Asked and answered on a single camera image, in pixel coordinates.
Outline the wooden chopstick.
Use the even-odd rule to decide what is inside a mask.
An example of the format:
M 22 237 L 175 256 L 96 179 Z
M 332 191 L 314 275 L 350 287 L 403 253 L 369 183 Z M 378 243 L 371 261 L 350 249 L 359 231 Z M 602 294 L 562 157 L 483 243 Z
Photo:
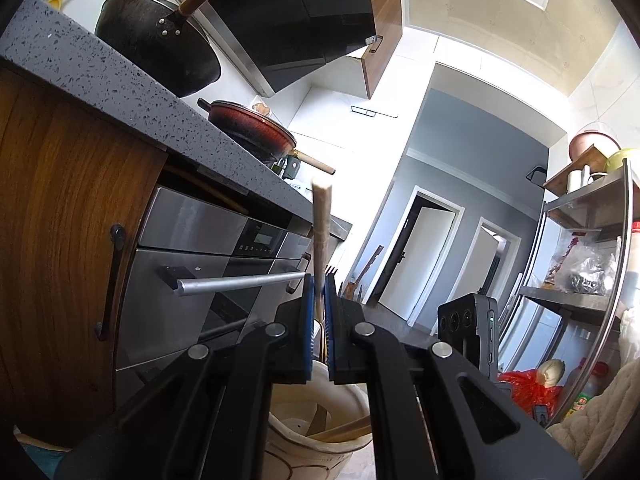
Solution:
M 336 426 L 332 429 L 318 432 L 318 434 L 311 434 L 310 437 L 320 442 L 338 443 L 356 440 L 370 434 L 370 432 L 371 416 L 368 415 L 348 424 Z
M 314 183 L 312 185 L 312 209 L 314 225 L 312 241 L 314 242 L 314 318 L 321 323 L 324 319 L 323 287 L 326 278 L 326 263 L 331 225 L 331 196 L 329 185 Z

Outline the wooden chair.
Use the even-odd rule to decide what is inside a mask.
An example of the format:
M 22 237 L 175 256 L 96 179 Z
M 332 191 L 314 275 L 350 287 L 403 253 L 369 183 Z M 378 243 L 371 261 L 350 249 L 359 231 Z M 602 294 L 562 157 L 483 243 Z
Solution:
M 343 294 L 343 296 L 346 299 L 353 300 L 355 298 L 356 292 L 363 278 L 369 272 L 369 270 L 371 269 L 371 266 L 373 266 L 373 263 L 375 263 L 376 258 L 378 258 L 378 255 L 383 251 L 383 249 L 384 249 L 383 245 L 378 245 L 378 248 L 375 249 L 374 253 L 368 260 L 367 264 L 362 268 L 358 276 L 353 281 L 350 281 L 347 283 L 347 285 L 344 288 L 344 294 Z

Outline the white ceramic double utensil holder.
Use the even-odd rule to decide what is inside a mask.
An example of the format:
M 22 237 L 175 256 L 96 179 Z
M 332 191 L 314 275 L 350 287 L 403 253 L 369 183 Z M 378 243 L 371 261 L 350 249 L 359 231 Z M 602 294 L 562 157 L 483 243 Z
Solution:
M 369 415 L 366 390 L 334 384 L 326 364 L 312 362 L 306 384 L 272 387 L 262 478 L 337 478 L 372 441 L 368 432 L 350 436 L 346 426 Z

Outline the metal storage rack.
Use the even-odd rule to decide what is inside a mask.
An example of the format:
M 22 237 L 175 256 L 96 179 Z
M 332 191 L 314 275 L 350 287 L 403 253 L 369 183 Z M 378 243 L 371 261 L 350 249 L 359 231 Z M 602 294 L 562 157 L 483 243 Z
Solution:
M 624 158 L 620 166 L 541 206 L 524 274 L 500 315 L 499 368 L 530 370 L 556 359 L 578 330 L 588 334 L 564 358 L 552 406 L 529 401 L 533 419 L 562 422 L 593 376 L 618 324 L 631 270 L 639 219 L 639 179 Z

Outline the stainless steel oven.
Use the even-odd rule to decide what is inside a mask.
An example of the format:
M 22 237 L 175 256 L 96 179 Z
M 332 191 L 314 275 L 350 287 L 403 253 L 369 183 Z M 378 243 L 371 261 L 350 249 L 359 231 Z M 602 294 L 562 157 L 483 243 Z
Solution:
M 194 344 L 232 346 L 302 291 L 310 240 L 158 188 L 125 288 L 115 361 L 124 404 Z

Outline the red brown enamel pan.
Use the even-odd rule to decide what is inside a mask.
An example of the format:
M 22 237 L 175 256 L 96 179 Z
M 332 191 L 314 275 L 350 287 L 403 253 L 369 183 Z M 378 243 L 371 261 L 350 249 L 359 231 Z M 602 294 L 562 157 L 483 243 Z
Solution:
M 331 166 L 300 152 L 292 133 L 266 115 L 224 100 L 209 103 L 198 98 L 198 106 L 208 113 L 214 126 L 267 166 L 293 156 L 327 174 L 335 174 Z

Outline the wooden cabinet door left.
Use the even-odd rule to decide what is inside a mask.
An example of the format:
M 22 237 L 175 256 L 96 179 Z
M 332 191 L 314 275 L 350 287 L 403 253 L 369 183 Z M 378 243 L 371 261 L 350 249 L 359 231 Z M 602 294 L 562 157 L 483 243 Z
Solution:
M 165 153 L 1 71 L 1 416 L 69 448 L 113 411 L 120 297 Z

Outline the black range hood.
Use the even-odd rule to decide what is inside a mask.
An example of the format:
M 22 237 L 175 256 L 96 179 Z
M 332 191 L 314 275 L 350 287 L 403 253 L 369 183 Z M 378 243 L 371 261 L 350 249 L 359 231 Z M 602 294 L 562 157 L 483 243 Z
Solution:
M 375 38 L 371 0 L 208 0 L 193 17 L 262 96 Z

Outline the grey speckled countertop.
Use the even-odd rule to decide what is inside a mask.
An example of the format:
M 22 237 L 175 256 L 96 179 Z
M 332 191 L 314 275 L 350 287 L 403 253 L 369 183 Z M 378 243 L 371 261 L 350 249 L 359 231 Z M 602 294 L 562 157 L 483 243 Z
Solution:
M 43 0 L 23 0 L 1 58 L 311 226 L 312 203 L 200 113 Z

